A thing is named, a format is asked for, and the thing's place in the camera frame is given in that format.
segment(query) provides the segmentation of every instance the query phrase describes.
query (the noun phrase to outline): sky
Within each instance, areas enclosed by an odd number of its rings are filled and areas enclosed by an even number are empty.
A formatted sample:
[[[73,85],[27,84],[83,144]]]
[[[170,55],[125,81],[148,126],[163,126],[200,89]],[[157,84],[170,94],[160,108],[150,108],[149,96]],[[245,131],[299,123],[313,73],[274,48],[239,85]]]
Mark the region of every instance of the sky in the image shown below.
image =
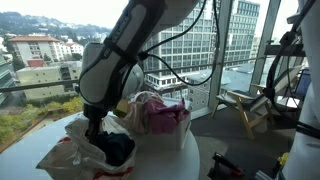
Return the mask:
[[[260,4],[256,36],[261,36],[268,0],[248,0]],[[22,15],[46,16],[66,23],[93,24],[113,28],[128,0],[5,0],[1,2],[0,12],[17,11]],[[281,37],[290,29],[286,17],[293,15],[298,7],[298,0],[282,0],[279,18],[274,35]]]

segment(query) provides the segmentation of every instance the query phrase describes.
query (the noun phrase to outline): folding chair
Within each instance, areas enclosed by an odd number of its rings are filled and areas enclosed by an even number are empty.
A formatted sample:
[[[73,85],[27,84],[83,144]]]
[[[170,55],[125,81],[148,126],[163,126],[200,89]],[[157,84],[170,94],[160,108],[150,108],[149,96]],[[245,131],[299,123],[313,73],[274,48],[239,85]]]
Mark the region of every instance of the folding chair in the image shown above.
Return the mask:
[[[289,84],[288,73],[291,82],[296,77],[301,67],[302,66],[295,66],[293,68],[287,69],[280,76],[278,76],[278,78],[275,80],[276,94]],[[256,84],[251,84],[251,86],[255,86],[260,94],[249,94],[236,90],[227,91],[225,94],[216,96],[217,101],[214,105],[212,117],[214,117],[219,104],[225,104],[228,107],[236,109],[237,111],[239,111],[240,117],[246,127],[249,138],[254,139],[251,129],[266,120],[268,117],[273,122],[273,117],[269,106],[269,100],[263,95],[264,87]],[[265,107],[266,109],[266,113],[264,114],[258,112],[262,107]],[[256,114],[258,115],[258,118],[251,120],[248,118],[247,113]]]

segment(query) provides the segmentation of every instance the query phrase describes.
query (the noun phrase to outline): hillside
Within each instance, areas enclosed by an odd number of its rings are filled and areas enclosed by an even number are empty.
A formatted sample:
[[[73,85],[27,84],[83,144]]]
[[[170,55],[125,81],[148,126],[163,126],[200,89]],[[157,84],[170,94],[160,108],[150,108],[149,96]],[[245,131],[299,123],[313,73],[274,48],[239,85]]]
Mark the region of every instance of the hillside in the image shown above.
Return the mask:
[[[21,15],[18,12],[0,12],[0,34],[12,33],[27,35],[45,33],[55,36],[74,35],[92,36],[96,33],[108,33],[110,29],[95,25],[63,23],[57,19],[44,16]]]

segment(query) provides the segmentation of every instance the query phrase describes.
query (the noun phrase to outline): white plastic bag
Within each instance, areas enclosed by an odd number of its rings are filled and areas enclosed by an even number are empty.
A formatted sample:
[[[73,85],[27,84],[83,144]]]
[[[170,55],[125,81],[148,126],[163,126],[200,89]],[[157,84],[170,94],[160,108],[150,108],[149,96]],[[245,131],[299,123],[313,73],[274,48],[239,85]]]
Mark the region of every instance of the white plastic bag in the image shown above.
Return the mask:
[[[109,120],[107,123],[108,133],[110,133],[110,130],[115,133],[123,132],[121,126],[110,122],[113,119],[108,118],[108,116],[104,119],[103,124],[106,124],[107,120]],[[61,179],[59,177],[63,177],[62,179],[79,180],[127,179],[135,163],[136,146],[123,165],[115,167],[107,164],[105,153],[98,147],[90,144],[85,137],[88,121],[87,118],[81,115],[67,125],[65,129],[71,140],[57,143],[38,164],[38,167],[45,169],[54,179]]]

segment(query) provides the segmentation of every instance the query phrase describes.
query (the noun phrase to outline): floor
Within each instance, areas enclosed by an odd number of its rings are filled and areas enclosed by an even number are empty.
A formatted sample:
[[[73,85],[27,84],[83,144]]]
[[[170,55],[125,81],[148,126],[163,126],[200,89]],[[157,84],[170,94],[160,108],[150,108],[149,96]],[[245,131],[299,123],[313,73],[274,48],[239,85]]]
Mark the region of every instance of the floor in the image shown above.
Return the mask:
[[[232,178],[221,166],[216,179],[252,179],[259,170],[273,177],[277,158],[290,150],[295,134],[293,126],[281,117],[275,119],[275,124],[268,122],[253,130],[255,140],[248,138],[239,115],[229,108],[217,111],[214,118],[207,115],[193,120],[191,131],[200,151],[199,180],[210,179],[207,174],[214,166],[212,156],[215,152],[245,170],[243,178]]]

